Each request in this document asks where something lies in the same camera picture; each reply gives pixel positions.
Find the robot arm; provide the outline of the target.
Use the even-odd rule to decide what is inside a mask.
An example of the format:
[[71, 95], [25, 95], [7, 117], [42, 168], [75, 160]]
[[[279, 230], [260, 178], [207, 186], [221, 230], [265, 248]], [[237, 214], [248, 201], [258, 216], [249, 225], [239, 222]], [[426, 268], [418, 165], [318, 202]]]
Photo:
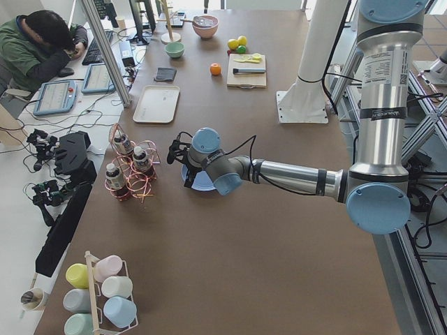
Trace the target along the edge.
[[[277, 94], [283, 123], [324, 124], [325, 74], [341, 35], [348, 1], [318, 1], [307, 33], [296, 81]], [[227, 195], [243, 181], [269, 183], [300, 195], [334, 198], [346, 205], [360, 229], [385, 235], [403, 227], [411, 205], [408, 172], [402, 164], [411, 49], [423, 34], [425, 1], [360, 1], [354, 48], [363, 54], [357, 154], [348, 170], [337, 172], [231, 156], [212, 128], [196, 131], [181, 150], [186, 186], [206, 172]]]

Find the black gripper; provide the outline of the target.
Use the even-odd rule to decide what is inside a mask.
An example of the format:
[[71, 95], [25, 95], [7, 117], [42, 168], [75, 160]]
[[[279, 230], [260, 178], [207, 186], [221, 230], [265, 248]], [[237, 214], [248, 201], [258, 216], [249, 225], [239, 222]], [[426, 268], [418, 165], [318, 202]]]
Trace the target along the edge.
[[200, 165], [196, 166], [195, 164], [191, 163], [190, 160], [189, 160], [189, 155], [188, 154], [184, 155], [184, 158], [183, 158], [182, 162], [183, 162], [184, 166], [186, 166], [186, 168], [187, 168], [186, 179], [185, 179], [185, 182], [184, 182], [184, 187], [192, 188], [193, 183], [194, 183], [195, 178], [196, 178], [196, 175], [199, 172], [202, 172], [203, 169], [202, 169], [202, 167]]

